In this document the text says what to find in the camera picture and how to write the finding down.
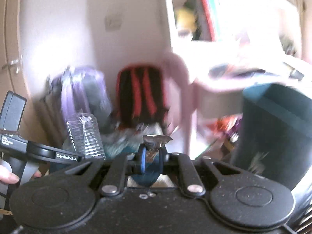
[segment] purple bag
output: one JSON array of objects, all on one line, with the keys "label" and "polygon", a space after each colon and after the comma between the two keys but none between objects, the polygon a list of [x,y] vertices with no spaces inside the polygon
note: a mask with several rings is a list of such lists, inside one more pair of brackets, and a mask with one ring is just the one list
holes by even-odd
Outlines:
[{"label": "purple bag", "polygon": [[92,113],[101,132],[110,130],[112,105],[101,72],[90,67],[68,67],[52,80],[50,92],[55,95],[55,109],[61,110],[64,124],[77,112]]}]

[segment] metal screw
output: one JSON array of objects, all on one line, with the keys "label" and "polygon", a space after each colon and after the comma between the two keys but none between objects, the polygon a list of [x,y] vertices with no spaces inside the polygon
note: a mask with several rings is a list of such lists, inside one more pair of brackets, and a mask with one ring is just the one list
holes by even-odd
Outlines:
[{"label": "metal screw", "polygon": [[204,190],[204,188],[202,188],[202,186],[200,186],[200,185],[189,185],[188,186],[188,191],[190,191],[192,193],[202,192],[203,190]]},{"label": "metal screw", "polygon": [[140,194],[139,198],[143,199],[143,200],[146,200],[148,198],[148,195],[147,194]]},{"label": "metal screw", "polygon": [[155,194],[155,193],[152,193],[152,192],[147,193],[147,195],[148,195],[149,197],[155,197],[155,196],[156,196],[156,194]]},{"label": "metal screw", "polygon": [[117,192],[117,187],[113,185],[106,185],[102,187],[102,191],[104,193],[116,193]]}]

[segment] door handle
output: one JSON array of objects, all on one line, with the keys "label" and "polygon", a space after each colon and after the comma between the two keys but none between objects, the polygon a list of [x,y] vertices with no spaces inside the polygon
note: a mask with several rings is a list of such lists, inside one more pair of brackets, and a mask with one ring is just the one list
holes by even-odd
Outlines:
[{"label": "door handle", "polygon": [[16,60],[13,60],[13,61],[10,61],[8,62],[7,64],[3,65],[2,66],[2,70],[6,69],[6,68],[10,68],[12,66],[16,66],[15,68],[15,74],[18,74],[20,69],[21,69],[21,66],[20,66],[20,62],[21,62],[21,59],[23,58],[23,55],[21,54],[21,57],[20,59],[16,59]]}]

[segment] finger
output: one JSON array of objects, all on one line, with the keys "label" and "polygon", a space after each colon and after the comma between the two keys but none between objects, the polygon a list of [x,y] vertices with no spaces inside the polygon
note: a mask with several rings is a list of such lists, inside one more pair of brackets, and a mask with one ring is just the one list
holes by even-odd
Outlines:
[{"label": "finger", "polygon": [[35,178],[40,178],[42,176],[40,171],[36,171],[35,174],[33,175]]},{"label": "finger", "polygon": [[9,172],[7,168],[0,165],[0,181],[7,184],[15,184],[19,181],[19,177]]}]

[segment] wall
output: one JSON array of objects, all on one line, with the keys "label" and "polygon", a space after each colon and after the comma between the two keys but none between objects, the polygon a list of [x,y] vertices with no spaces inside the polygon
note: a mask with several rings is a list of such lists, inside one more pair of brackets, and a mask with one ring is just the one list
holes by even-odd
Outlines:
[{"label": "wall", "polygon": [[[122,26],[105,31],[105,16],[118,13]],[[164,48],[157,0],[21,0],[21,48],[32,96],[42,94],[48,75],[68,65],[92,65],[106,75],[114,98],[118,71],[157,62]]]},{"label": "wall", "polygon": [[302,59],[312,65],[312,0],[305,1],[305,20],[302,32]]}]

